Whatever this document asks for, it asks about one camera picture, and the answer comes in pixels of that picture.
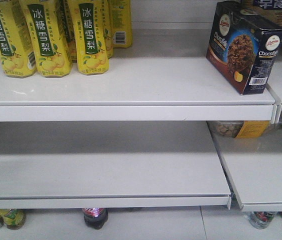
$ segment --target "barcode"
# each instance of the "barcode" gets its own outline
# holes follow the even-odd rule
[[[125,31],[117,31],[115,32],[115,44],[126,44],[126,32]]]
[[[252,77],[249,85],[264,85],[267,83],[268,77]]]
[[[31,52],[27,58],[29,59],[29,64],[28,64],[28,67],[29,69],[33,69],[36,65],[36,58],[35,58],[35,53],[34,52]]]

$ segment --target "chocolate cookie image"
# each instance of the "chocolate cookie image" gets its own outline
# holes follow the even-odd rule
[[[248,35],[242,34],[235,37],[228,48],[227,67],[234,74],[250,68],[254,58],[252,40]]]

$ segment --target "chocolate cookie box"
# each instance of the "chocolate cookie box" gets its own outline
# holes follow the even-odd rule
[[[241,94],[262,94],[282,44],[282,27],[241,8],[216,5],[206,58]]]

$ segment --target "yellow package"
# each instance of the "yellow package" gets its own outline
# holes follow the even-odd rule
[[[74,26],[77,67],[85,75],[109,69],[101,0],[68,0]]]
[[[44,77],[63,77],[72,68],[59,0],[19,0],[29,28],[36,67]]]
[[[0,0],[0,62],[9,77],[25,78],[36,71],[36,60],[18,0]]]
[[[103,34],[104,34],[107,57],[111,58],[113,56],[113,43],[112,43],[112,31],[111,31],[108,0],[101,0],[101,12],[102,12]]]
[[[69,47],[71,60],[77,62],[77,48],[75,39],[75,30],[71,19],[70,9],[67,0],[60,0],[61,20],[64,28],[65,39]]]
[[[113,47],[130,47],[133,41],[130,0],[109,0],[109,10]]]

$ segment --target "yellow bottle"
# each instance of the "yellow bottle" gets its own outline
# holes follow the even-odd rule
[[[20,229],[26,221],[26,214],[21,209],[0,209],[0,216],[8,229]]]
[[[74,26],[77,67],[85,75],[109,69],[101,0],[68,0]]]
[[[113,47],[130,47],[133,42],[130,0],[109,0],[109,10]]]
[[[70,57],[59,0],[19,0],[30,31],[38,72],[44,77],[70,73]]]
[[[113,56],[113,43],[112,43],[112,31],[111,31],[108,0],[101,0],[101,12],[102,12],[103,34],[104,34],[107,58],[109,59]]]
[[[71,60],[77,62],[77,48],[75,39],[75,30],[71,19],[70,9],[67,0],[60,0],[61,20],[64,28],[65,38],[69,47]]]
[[[0,1],[0,62],[8,77],[25,78],[37,71],[31,37],[18,0]]]

